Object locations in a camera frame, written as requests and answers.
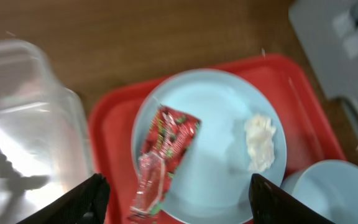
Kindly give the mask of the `red serving tray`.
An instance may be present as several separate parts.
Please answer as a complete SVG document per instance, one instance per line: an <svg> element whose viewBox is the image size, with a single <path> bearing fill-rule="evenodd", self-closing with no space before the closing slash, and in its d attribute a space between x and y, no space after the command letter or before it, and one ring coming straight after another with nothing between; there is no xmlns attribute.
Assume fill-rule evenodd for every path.
<svg viewBox="0 0 358 224"><path fill-rule="evenodd" d="M289 176L314 163L346 157L304 71L292 60L268 54L217 65L259 89L283 124ZM104 95L91 112L88 129L96 170L111 186L106 223L127 223L135 190L131 132L146 96L163 78L131 84Z"/></svg>

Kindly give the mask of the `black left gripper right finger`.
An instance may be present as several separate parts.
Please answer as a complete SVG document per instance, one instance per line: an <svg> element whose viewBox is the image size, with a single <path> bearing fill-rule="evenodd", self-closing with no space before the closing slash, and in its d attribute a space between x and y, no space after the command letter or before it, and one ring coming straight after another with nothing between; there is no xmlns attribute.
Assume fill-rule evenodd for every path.
<svg viewBox="0 0 358 224"><path fill-rule="evenodd" d="M260 174L252 174L249 202L254 224L334 224Z"/></svg>

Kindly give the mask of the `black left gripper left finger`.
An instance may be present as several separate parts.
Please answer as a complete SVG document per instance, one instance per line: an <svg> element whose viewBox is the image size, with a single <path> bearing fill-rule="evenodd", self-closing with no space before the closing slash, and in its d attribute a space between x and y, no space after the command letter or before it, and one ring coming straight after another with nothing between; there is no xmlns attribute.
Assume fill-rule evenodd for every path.
<svg viewBox="0 0 358 224"><path fill-rule="evenodd" d="M18 224L104 224L110 185L102 174L70 190Z"/></svg>

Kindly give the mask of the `light blue plate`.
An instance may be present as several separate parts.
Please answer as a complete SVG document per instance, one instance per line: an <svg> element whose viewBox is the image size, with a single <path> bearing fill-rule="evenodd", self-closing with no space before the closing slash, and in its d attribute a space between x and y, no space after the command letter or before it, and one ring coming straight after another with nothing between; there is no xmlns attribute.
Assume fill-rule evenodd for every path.
<svg viewBox="0 0 358 224"><path fill-rule="evenodd" d="M172 76L148 94L136 116L131 151L138 160L160 105L200 119L200 130L163 201L160 223L245 223L252 219L245 123L261 114L271 120L275 159L263 176L280 185L287 144L268 99L249 82L228 72L197 69Z"/></svg>

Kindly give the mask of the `clear plastic bin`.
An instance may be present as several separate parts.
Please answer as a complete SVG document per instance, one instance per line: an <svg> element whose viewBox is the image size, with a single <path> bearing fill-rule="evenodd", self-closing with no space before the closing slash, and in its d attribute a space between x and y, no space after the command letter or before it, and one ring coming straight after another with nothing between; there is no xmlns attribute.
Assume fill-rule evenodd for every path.
<svg viewBox="0 0 358 224"><path fill-rule="evenodd" d="M18 223L94 173L79 97L45 54L0 40L0 223Z"/></svg>

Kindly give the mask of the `light blue bowl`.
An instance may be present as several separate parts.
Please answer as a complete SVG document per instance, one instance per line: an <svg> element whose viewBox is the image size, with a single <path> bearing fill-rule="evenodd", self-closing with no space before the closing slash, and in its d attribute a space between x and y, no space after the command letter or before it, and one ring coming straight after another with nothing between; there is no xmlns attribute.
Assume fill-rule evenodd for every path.
<svg viewBox="0 0 358 224"><path fill-rule="evenodd" d="M334 223L358 223L358 166L326 160L288 176L281 188Z"/></svg>

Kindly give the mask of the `red snack wrapper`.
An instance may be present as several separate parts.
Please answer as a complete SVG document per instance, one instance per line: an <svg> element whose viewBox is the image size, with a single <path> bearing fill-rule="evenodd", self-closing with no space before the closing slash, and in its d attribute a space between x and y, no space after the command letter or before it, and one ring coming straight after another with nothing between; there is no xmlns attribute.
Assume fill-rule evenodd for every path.
<svg viewBox="0 0 358 224"><path fill-rule="evenodd" d="M175 172L197 135L201 120L167 106L152 119L138 158L138 187L127 219L156 223Z"/></svg>

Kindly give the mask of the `grey dishwasher rack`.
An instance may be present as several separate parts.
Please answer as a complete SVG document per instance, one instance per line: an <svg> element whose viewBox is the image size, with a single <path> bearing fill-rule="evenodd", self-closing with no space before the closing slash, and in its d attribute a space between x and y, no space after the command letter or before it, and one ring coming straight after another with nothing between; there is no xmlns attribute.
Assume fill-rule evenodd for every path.
<svg viewBox="0 0 358 224"><path fill-rule="evenodd" d="M341 101L358 137L358 0L297 0L288 15L324 94Z"/></svg>

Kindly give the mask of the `white tissue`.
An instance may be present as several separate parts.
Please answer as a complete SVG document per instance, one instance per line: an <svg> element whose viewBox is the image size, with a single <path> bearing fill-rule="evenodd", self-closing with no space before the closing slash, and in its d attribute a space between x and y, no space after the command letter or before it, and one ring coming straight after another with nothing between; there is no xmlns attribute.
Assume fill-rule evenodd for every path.
<svg viewBox="0 0 358 224"><path fill-rule="evenodd" d="M276 130L272 119L261 114L246 121L244 131L250 157L248 171L263 172L271 167L275 160L273 137Z"/></svg>

